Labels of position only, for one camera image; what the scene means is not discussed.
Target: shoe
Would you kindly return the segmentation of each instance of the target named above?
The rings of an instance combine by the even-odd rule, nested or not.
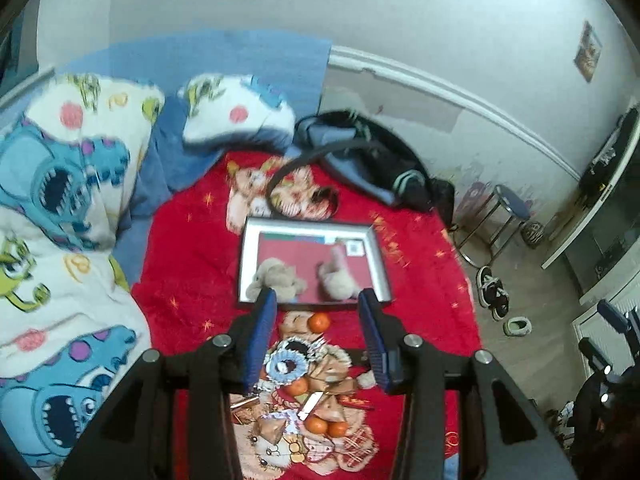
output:
[[[509,313],[509,295],[502,288],[502,280],[492,275],[488,266],[484,266],[476,274],[476,285],[480,304],[492,310],[496,321],[503,320]]]
[[[505,335],[510,337],[524,337],[529,335],[533,326],[528,318],[523,316],[512,317],[502,326]]]
[[[476,274],[476,285],[478,286],[478,301],[485,308],[491,308],[491,304],[497,296],[498,278],[491,273],[488,266],[481,267]]]
[[[502,288],[502,280],[496,283],[495,300],[491,304],[491,315],[496,321],[502,321],[509,313],[509,295]]]

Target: slipper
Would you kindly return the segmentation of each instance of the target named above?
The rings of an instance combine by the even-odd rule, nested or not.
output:
[[[512,317],[504,323],[502,328],[509,337],[524,337],[533,330],[530,320],[524,316]]]

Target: wall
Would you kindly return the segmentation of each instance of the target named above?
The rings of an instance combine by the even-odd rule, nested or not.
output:
[[[367,73],[328,70],[322,109],[340,108],[374,116],[420,155],[432,175],[455,184],[456,219],[475,211],[496,184],[506,184],[545,224],[575,189],[575,180],[566,171],[504,128]]]
[[[51,62],[65,57],[60,41],[72,43],[68,56],[75,57],[83,43],[94,50],[176,30],[288,28],[401,61],[476,94],[535,132],[578,173],[624,111],[635,79],[624,31],[604,0],[47,3],[49,15],[64,12],[49,20],[54,25],[48,38],[42,20],[39,51],[44,57],[47,51],[57,54],[49,56]],[[65,27],[60,27],[61,15]],[[604,45],[591,84],[572,63],[585,19]]]

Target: teddy bear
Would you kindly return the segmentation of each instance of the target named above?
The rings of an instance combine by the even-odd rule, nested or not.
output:
[[[277,258],[267,258],[258,266],[254,280],[247,287],[247,298],[257,300],[265,286],[274,290],[278,303],[291,303],[306,290],[306,281],[296,276],[296,267],[287,266]]]
[[[357,298],[362,290],[351,275],[344,246],[334,245],[331,248],[331,260],[318,266],[318,278],[322,288],[332,300],[345,301]]]

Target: metal stool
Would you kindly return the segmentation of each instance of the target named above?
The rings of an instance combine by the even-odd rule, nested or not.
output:
[[[513,238],[513,235],[516,234],[520,230],[520,228],[522,227],[522,224],[524,224],[524,222],[526,222],[527,220],[529,220],[531,218],[531,213],[529,211],[529,208],[523,202],[523,200],[519,196],[517,196],[511,189],[509,189],[506,186],[503,186],[502,184],[498,184],[498,186],[494,187],[494,192],[492,192],[491,195],[489,195],[489,198],[487,198],[484,201],[484,203],[482,203],[482,205],[476,210],[476,212],[473,214],[473,216],[471,218],[472,219],[476,218],[484,210],[484,208],[488,205],[488,203],[491,202],[491,200],[492,200],[492,198],[494,196],[497,198],[497,201],[496,201],[494,207],[491,209],[491,211],[489,211],[484,216],[484,218],[481,220],[481,222],[476,226],[476,228],[473,231],[471,231],[466,236],[466,238],[464,240],[462,240],[459,244],[455,244],[456,249],[458,250],[460,255],[466,261],[468,261],[471,265],[473,265],[476,269],[479,269],[482,266],[476,264],[469,256],[467,256],[462,251],[462,247],[466,244],[466,242],[469,240],[469,238],[471,238],[472,236],[476,235],[476,231],[478,231],[478,229],[482,226],[482,224],[484,224],[484,222],[486,222],[487,219],[492,214],[494,214],[495,211],[500,206],[502,206],[509,213],[509,215],[510,215],[509,219],[504,223],[504,225],[502,227],[500,227],[500,229],[498,229],[498,231],[491,237],[491,239],[488,242],[485,241],[484,238],[482,238],[480,235],[476,235],[478,238],[480,238],[480,240],[482,240],[484,242],[485,245],[487,245],[487,248],[489,249],[489,254],[491,254],[491,259],[485,265],[489,265],[490,266],[495,261],[495,259],[500,255],[502,250],[511,241],[511,239]],[[498,248],[498,250],[494,253],[494,243],[495,243],[495,241],[504,232],[504,230],[508,227],[508,225],[511,223],[511,221],[513,221],[514,218],[517,218],[520,221],[520,224],[518,225],[516,230],[513,233],[511,233],[511,235],[509,236],[507,241],[505,243],[503,243],[500,246],[500,248]]]

